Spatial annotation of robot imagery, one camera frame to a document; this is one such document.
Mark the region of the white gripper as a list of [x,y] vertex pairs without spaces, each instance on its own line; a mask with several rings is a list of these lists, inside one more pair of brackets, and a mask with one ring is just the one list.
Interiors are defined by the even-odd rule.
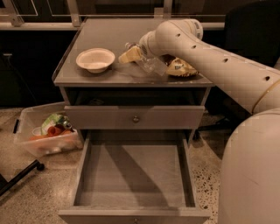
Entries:
[[141,51],[147,58],[157,57],[159,55],[158,42],[156,41],[156,32],[149,31],[139,40],[140,48],[137,45],[132,46],[128,51],[124,52],[118,61],[122,64],[137,61],[141,59]]

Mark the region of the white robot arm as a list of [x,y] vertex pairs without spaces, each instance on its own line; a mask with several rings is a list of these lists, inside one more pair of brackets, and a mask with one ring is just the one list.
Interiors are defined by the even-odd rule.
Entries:
[[202,36],[196,19],[167,20],[119,61],[180,58],[250,114],[223,153],[218,224],[280,224],[280,71],[209,45]]

